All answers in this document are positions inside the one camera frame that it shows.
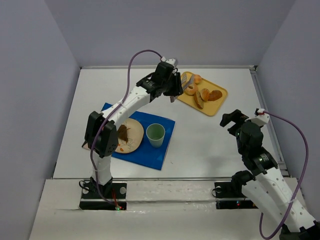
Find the sugared ring donut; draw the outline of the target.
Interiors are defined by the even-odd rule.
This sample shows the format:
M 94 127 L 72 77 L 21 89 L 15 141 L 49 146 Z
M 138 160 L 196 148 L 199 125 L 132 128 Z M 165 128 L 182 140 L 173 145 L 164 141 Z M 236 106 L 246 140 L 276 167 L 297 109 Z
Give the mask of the sugared ring donut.
M 198 91 L 198 85 L 191 83 L 188 87 L 185 88 L 184 93 L 188 96 L 193 96 Z

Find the metal serving tongs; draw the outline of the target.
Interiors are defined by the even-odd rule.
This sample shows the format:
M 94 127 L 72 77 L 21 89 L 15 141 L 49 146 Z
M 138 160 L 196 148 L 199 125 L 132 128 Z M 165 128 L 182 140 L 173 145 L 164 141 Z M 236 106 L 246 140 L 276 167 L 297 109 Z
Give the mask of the metal serving tongs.
M 181 87 L 182 87 L 181 95 L 182 95 L 184 91 L 187 89 L 187 87 L 194 83 L 194 74 L 192 73 L 190 77 L 187 77 L 187 74 L 183 73 L 180 79 L 181 79 Z M 179 95 L 171 96 L 170 102 L 173 103 L 178 97 Z

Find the chocolate croissant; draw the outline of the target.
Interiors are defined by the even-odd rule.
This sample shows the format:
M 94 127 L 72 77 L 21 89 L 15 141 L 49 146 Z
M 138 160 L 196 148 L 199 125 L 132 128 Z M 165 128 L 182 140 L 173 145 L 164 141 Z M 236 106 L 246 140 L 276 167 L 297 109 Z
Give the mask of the chocolate croissant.
M 127 143 L 129 141 L 128 138 L 128 130 L 130 128 L 127 127 L 126 125 L 122 124 L 118 130 L 117 130 L 117 136 L 120 140 L 124 141 L 125 143 Z

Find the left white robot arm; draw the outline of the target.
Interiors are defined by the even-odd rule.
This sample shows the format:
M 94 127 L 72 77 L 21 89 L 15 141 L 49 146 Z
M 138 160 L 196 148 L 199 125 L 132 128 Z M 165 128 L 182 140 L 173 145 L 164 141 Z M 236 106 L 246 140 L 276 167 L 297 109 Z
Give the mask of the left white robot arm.
M 111 155 L 118 147 L 118 128 L 135 111 L 164 95 L 173 103 L 184 93 L 178 60 L 161 61 L 154 72 L 136 83 L 123 99 L 102 112 L 93 111 L 87 121 L 85 141 L 91 149 L 92 178 L 96 185 L 105 186 L 111 179 Z

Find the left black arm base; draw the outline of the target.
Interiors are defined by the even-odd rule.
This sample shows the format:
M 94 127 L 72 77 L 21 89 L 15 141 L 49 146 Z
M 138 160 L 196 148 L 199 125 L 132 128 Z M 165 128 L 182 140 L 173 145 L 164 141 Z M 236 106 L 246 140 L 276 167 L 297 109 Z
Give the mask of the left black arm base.
M 125 211 L 127 209 L 127 183 L 116 181 L 98 193 L 97 186 L 89 180 L 80 180 L 81 196 L 79 208 L 92 211 Z

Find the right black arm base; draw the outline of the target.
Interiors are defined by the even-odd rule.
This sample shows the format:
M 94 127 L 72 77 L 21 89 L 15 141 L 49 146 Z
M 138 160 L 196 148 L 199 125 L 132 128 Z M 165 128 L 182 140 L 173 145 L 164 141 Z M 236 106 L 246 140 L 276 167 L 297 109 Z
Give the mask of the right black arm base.
M 217 210 L 257 209 L 257 206 L 231 182 L 218 181 L 214 183 L 211 195 L 216 199 Z

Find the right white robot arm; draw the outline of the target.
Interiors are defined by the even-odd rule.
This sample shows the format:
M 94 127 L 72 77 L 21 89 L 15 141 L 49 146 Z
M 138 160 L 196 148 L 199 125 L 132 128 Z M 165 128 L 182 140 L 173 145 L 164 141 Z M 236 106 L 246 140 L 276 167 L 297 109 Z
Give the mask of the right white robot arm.
M 270 240 L 276 234 L 281 240 L 318 240 L 319 221 L 297 199 L 309 160 L 305 135 L 301 134 L 306 150 L 304 165 L 295 189 L 291 190 L 277 161 L 263 147 L 261 129 L 270 121 L 272 113 L 258 108 L 254 114 L 254 117 L 248 117 L 236 109 L 223 114 L 220 122 L 221 127 L 234 123 L 227 131 L 235 137 L 238 153 L 246 167 L 231 177 L 231 189 L 250 199 L 261 211 L 261 217 L 268 216 L 277 224 L 269 236 L 261 235 L 264 240 Z

